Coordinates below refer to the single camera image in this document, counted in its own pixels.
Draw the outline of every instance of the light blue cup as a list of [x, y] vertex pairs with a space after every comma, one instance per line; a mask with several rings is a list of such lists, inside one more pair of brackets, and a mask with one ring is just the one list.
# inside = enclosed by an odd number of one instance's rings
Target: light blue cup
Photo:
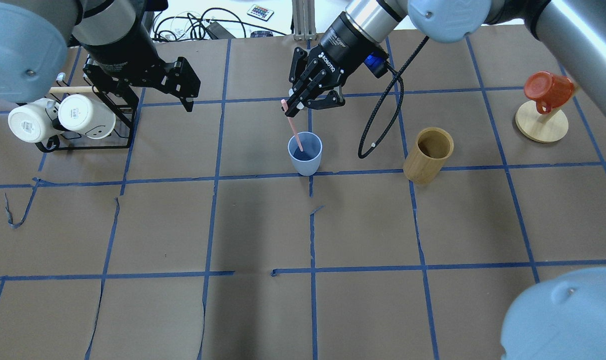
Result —
[[303, 152], [298, 150], [296, 138], [292, 136], [287, 144], [289, 157], [292, 159], [292, 165], [302, 176], [310, 176], [318, 170], [321, 165], [321, 154], [323, 152], [323, 142], [321, 138], [309, 131], [298, 133], [298, 137], [303, 145]]

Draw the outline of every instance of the metal post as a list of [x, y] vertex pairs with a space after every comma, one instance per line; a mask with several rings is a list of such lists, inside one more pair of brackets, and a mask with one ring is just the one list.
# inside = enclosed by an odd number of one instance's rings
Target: metal post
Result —
[[297, 41], [316, 39], [314, 22], [314, 0], [292, 0], [294, 39]]

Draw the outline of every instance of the red mug handle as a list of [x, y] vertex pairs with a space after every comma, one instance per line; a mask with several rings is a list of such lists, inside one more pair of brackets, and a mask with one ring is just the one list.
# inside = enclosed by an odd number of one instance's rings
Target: red mug handle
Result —
[[539, 114], [549, 114], [550, 112], [552, 112], [552, 107], [546, 106], [546, 108], [543, 108], [543, 104], [541, 104], [540, 102], [536, 101], [536, 111]]

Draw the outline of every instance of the stirring stick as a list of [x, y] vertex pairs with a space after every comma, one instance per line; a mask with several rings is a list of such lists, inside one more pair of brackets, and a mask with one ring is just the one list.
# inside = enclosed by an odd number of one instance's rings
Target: stirring stick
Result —
[[[287, 101], [284, 100], [284, 98], [282, 100], [280, 100], [280, 105], [283, 106], [283, 110], [287, 111]], [[298, 149], [302, 153], [303, 152], [303, 144], [301, 143], [300, 138], [298, 138], [298, 131], [296, 131], [296, 127], [294, 127], [294, 121], [289, 116], [287, 116], [287, 121], [289, 121], [289, 126], [292, 128], [292, 132], [294, 132], [294, 137], [296, 138], [296, 143], [298, 144]]]

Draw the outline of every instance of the brand logo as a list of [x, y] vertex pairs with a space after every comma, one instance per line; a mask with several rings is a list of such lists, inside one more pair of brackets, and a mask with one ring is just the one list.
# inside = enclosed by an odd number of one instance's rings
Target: brand logo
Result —
[[332, 63], [330, 63], [330, 60], [327, 58], [327, 56], [325, 55], [324, 52], [321, 52], [318, 55], [319, 58], [323, 59], [323, 61], [327, 64], [327, 66], [330, 68], [330, 70], [332, 71], [332, 73], [334, 71], [336, 71], [336, 68], [334, 67], [334, 65], [332, 65]]

